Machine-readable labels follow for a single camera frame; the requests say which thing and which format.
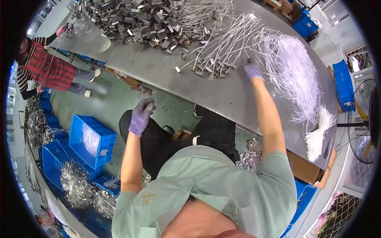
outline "woman in plaid apron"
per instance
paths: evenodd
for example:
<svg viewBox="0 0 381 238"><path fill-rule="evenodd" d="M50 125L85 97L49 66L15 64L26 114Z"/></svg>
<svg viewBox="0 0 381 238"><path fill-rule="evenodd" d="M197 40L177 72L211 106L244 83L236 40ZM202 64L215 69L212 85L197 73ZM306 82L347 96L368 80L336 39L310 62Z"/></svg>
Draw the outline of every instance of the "woman in plaid apron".
<svg viewBox="0 0 381 238"><path fill-rule="evenodd" d="M70 91L75 94L91 96L91 90L86 89L79 83L73 83L74 77L85 78L92 82L101 73L100 69L95 71L80 70L64 60L48 53L44 46L50 44L57 36L65 31L62 26L52 36L37 37L30 40L25 38L20 45L17 78L22 97L27 99L36 93L43 92L45 87L60 91ZM37 89L27 91L27 81L36 81Z"/></svg>

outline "black arm sleeve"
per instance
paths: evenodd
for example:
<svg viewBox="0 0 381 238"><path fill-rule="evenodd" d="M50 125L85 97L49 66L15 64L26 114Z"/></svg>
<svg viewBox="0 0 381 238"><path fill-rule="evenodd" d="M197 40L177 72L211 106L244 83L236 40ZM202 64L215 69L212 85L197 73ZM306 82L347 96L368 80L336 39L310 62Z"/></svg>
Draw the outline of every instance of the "black arm sleeve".
<svg viewBox="0 0 381 238"><path fill-rule="evenodd" d="M56 33L52 34L51 36L49 36L47 39L46 39L46 45L50 44L53 42L53 40L57 38L57 35Z"/></svg>
<svg viewBox="0 0 381 238"><path fill-rule="evenodd" d="M26 90L21 91L21 96L22 96L22 99L24 99L24 100L26 100L26 99L28 99L28 98L32 97L33 95L36 95L36 94L37 94L36 88L32 89L30 91L26 91Z"/></svg>

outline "worker in green shirt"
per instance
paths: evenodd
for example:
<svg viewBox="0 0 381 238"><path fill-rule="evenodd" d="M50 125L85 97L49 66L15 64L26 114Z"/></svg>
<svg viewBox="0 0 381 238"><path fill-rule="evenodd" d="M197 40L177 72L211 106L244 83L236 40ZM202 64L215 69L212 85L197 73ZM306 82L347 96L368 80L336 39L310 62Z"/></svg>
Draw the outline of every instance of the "worker in green shirt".
<svg viewBox="0 0 381 238"><path fill-rule="evenodd" d="M173 141L150 118L153 99L143 99L119 122L126 149L114 238L276 238L286 230L296 186L280 118L259 65L245 72L263 136L257 173L235 166L234 122L195 107L202 119L190 139ZM144 189L143 168L152 176Z"/></svg>

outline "large plastic bottle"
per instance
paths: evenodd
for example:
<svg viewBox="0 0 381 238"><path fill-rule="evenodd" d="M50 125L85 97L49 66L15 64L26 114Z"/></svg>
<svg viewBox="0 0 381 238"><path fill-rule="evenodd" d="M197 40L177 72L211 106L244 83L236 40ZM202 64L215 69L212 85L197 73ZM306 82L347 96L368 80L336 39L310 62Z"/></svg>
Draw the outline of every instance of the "large plastic bottle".
<svg viewBox="0 0 381 238"><path fill-rule="evenodd" d="M110 39L101 36L101 30L99 30L90 20L74 18L72 24L75 35L89 43L89 45L98 52L103 53L110 47Z"/></svg>

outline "pants leg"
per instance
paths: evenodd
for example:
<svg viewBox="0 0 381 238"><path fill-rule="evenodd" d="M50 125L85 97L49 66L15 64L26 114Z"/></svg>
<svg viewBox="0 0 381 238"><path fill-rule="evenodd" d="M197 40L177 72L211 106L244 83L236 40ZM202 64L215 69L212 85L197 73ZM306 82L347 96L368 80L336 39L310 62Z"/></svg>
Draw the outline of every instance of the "pants leg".
<svg viewBox="0 0 381 238"><path fill-rule="evenodd" d="M77 72L75 73L74 77L77 78L84 78L88 81L92 80L95 76L95 71L86 71L82 69L77 69Z"/></svg>
<svg viewBox="0 0 381 238"><path fill-rule="evenodd" d="M210 110L200 108L198 105L197 107L199 107L197 111L201 111L203 117L189 139L200 136L197 138L198 145L213 147L227 155L234 163L238 161L239 155L235 149L235 122Z"/></svg>
<svg viewBox="0 0 381 238"><path fill-rule="evenodd" d="M70 87L68 88L69 92L72 92L78 95L85 95L86 90L87 89L85 88L85 86L79 83L71 83Z"/></svg>
<svg viewBox="0 0 381 238"><path fill-rule="evenodd" d="M119 120L119 130L127 142L128 129L131 123L132 110L126 111ZM185 143L173 141L171 135L164 131L152 118L149 119L141 139L141 156L143 168L156 179L161 167L174 153L185 147Z"/></svg>

